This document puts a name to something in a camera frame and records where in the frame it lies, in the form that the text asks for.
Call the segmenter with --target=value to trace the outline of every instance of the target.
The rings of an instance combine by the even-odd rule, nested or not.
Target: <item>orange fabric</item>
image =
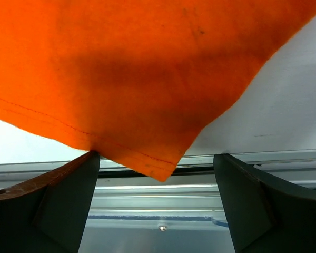
[[[0,119],[164,181],[316,0],[0,0]]]

